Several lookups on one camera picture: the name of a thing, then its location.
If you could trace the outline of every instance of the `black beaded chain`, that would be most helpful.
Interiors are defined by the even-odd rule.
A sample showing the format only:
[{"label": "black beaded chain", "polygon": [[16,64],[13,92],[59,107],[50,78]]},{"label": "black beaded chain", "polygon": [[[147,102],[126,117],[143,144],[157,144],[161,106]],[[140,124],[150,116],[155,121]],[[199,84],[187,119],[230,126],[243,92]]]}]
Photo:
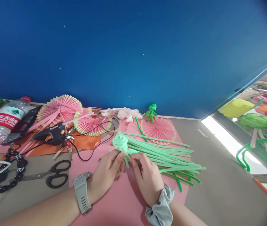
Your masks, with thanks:
[{"label": "black beaded chain", "polygon": [[[17,175],[14,177],[13,181],[11,181],[8,185],[3,185],[3,186],[0,185],[0,193],[3,193],[11,188],[14,188],[18,184],[18,182],[21,180],[24,172],[26,171],[25,167],[28,165],[28,161],[24,159],[22,154],[19,154],[19,152],[16,151],[20,147],[21,147],[20,144],[11,145],[10,148],[8,149],[8,153],[5,155],[4,161],[13,162],[14,160],[16,160],[18,169],[17,169]],[[7,166],[6,164],[2,164],[0,166],[0,170],[4,169],[6,166]],[[0,183],[6,180],[8,173],[9,173],[9,170],[6,169],[4,172],[0,174]]]}]

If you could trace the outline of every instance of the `bundle of pipe cleaners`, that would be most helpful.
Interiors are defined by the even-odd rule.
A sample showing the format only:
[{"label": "bundle of pipe cleaners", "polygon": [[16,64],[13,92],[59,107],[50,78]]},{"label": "bundle of pipe cleaners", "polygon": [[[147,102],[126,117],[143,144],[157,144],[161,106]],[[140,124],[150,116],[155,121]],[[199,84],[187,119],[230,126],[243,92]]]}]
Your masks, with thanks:
[{"label": "bundle of pipe cleaners", "polygon": [[[256,147],[260,144],[260,143],[267,143],[267,139],[258,139],[256,141]],[[253,150],[253,148],[251,147],[251,142],[250,143],[247,143],[246,145],[244,145],[236,154],[236,159],[237,161],[240,163],[240,165],[245,168],[248,172],[250,172],[250,166],[249,164],[247,163],[247,161],[245,160],[245,153],[247,151],[251,151]],[[243,162],[245,163],[245,165],[243,164],[243,162],[239,159],[239,155],[242,154],[242,160]]]},{"label": "bundle of pipe cleaners", "polygon": [[133,138],[128,137],[127,135],[143,137],[153,140],[161,140],[165,142],[175,143],[182,146],[188,146],[187,144],[179,143],[176,141],[156,139],[153,137],[146,137],[143,135],[118,132],[118,134],[113,139],[113,145],[116,149],[125,152],[125,163],[128,167],[128,158],[130,155],[143,152],[146,156],[159,166],[160,173],[168,177],[172,177],[177,180],[180,191],[182,192],[180,181],[183,181],[191,186],[194,184],[191,182],[192,179],[201,184],[201,181],[195,177],[195,174],[199,174],[198,170],[205,170],[206,167],[195,164],[189,160],[180,158],[182,157],[191,157],[190,153],[193,150],[180,148],[180,147],[168,147],[164,145],[157,145],[154,143],[146,143],[139,141]]}]

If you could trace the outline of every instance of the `glue gun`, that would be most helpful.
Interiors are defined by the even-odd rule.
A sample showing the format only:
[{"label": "glue gun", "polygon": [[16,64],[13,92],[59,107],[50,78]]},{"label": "glue gun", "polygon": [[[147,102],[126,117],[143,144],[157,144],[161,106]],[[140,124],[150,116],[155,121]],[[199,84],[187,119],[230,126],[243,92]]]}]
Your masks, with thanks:
[{"label": "glue gun", "polygon": [[47,128],[32,137],[33,140],[45,141],[53,146],[62,144],[65,138],[65,126],[62,123]]}]

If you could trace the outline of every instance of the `blue wall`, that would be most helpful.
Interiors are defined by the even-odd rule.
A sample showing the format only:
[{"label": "blue wall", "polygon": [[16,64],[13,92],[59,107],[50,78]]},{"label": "blue wall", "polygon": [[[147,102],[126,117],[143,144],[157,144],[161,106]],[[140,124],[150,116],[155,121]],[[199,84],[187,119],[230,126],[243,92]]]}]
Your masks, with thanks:
[{"label": "blue wall", "polygon": [[2,98],[202,118],[264,65],[264,1],[0,1]]}]

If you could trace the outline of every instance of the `wristwatch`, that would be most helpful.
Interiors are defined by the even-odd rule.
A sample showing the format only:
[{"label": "wristwatch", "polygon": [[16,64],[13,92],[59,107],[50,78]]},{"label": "wristwatch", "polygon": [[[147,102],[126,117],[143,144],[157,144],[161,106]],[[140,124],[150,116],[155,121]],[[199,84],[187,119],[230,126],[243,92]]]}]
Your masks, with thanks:
[{"label": "wristwatch", "polygon": [[83,215],[89,212],[90,209],[92,209],[92,206],[90,205],[89,200],[87,198],[86,192],[86,181],[90,178],[90,176],[92,176],[91,172],[85,172],[83,174],[80,174],[73,180],[73,186],[75,188],[78,205]]}]

